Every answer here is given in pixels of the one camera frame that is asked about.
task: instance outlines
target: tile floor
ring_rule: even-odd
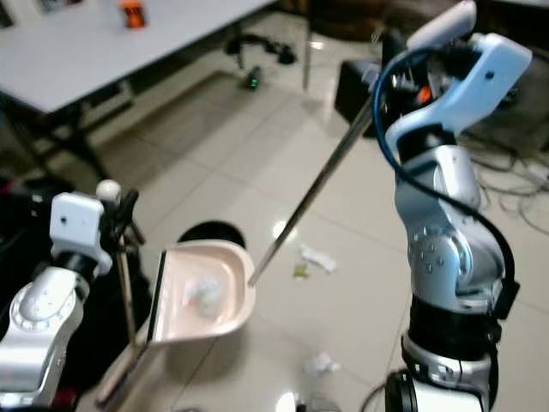
[[[282,14],[255,26],[256,33],[287,31],[282,40],[298,52],[303,29],[299,18]],[[136,218],[148,236],[143,264],[151,276],[164,245],[209,219],[236,224],[251,256],[261,258],[277,223],[290,215],[346,129],[332,108],[339,62],[376,53],[368,45],[316,39],[324,48],[314,53],[308,94],[300,89],[299,64],[277,66],[259,50],[246,51],[246,60],[265,68],[265,83],[254,93],[239,89],[242,75],[214,51],[138,97],[136,107],[95,133],[105,141],[125,130],[98,150],[116,179],[141,191]],[[167,106],[134,124],[167,95]],[[65,170],[82,188],[93,188],[85,168],[68,164]],[[401,364],[398,342],[407,325],[410,278],[393,196],[392,172],[376,144],[361,140],[268,267],[246,327],[152,354],[123,410],[282,412],[277,401],[289,391],[321,394],[344,411],[358,410],[370,388]],[[504,325],[494,410],[547,411],[547,237],[504,213],[494,199],[486,213],[514,247],[522,282]],[[549,225],[546,209],[530,212]],[[293,279],[302,244],[334,257],[337,273],[313,269],[309,279]],[[342,369],[323,378],[303,373],[304,362],[323,351]],[[84,398],[81,412],[94,409],[93,395]],[[383,403],[371,410],[382,411]]]

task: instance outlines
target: orange object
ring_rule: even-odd
[[[429,100],[431,100],[431,98],[432,98],[431,88],[429,86],[422,87],[418,93],[419,103],[426,103]]]
[[[128,28],[145,27],[145,13],[143,3],[140,0],[123,0],[120,7],[126,15],[126,26]]]

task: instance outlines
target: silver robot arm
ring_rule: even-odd
[[[100,245],[103,214],[101,201],[86,195],[53,199],[54,264],[11,302],[9,328],[0,342],[0,409],[51,405],[90,284],[112,266]]]
[[[532,55],[496,34],[475,34],[468,50],[467,74],[396,120],[385,138],[408,176],[476,210],[473,165],[455,138],[495,110]],[[498,385],[504,254],[477,220],[402,179],[395,204],[407,230],[413,304],[402,337],[407,371],[389,376],[386,410],[487,412]]]

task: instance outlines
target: white table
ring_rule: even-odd
[[[273,1],[143,0],[147,26],[128,29],[117,0],[84,0],[0,31],[0,94],[58,112]],[[75,139],[53,140],[107,177],[77,123]],[[32,144],[22,144],[47,171]]]

